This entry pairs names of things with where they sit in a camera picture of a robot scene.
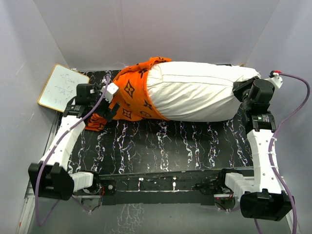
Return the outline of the orange patterned plush pillowcase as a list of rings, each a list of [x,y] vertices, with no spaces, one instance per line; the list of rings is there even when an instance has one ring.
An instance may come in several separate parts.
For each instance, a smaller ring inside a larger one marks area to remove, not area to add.
[[[113,120],[167,120],[152,104],[147,91],[147,77],[154,65],[170,61],[171,59],[166,57],[152,57],[146,62],[126,67],[116,75],[113,83],[118,87],[118,92],[109,108],[112,109],[117,103],[120,107]]]

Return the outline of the white pillow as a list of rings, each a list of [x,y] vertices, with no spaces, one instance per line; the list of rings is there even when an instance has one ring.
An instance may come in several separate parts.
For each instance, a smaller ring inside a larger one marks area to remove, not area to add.
[[[172,61],[153,65],[146,87],[156,110],[166,119],[219,122],[232,119],[241,102],[234,96],[235,82],[261,77],[241,66]]]

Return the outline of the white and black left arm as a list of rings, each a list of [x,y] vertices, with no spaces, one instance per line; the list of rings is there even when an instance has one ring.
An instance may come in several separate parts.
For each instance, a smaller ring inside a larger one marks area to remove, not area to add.
[[[92,84],[78,84],[76,96],[68,101],[61,118],[61,124],[51,145],[38,163],[30,164],[28,174],[36,198],[45,197],[69,200],[71,196],[85,189],[94,195],[100,191],[101,183],[95,172],[82,171],[70,174],[68,162],[78,137],[92,114],[98,114],[105,121],[112,121],[120,104],[110,107],[118,87],[114,83],[103,87]]]

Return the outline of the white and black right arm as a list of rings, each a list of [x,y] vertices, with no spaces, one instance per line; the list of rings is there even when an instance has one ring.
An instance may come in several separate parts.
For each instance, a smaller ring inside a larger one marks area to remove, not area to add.
[[[282,83],[279,74],[273,73],[268,79],[253,77],[233,84],[232,92],[242,104],[242,122],[252,152],[254,181],[247,181],[238,170],[223,169],[217,187],[225,194],[233,192],[246,218],[280,221],[292,209],[288,193],[275,174],[278,166],[273,135],[277,127],[268,110],[275,90]]]

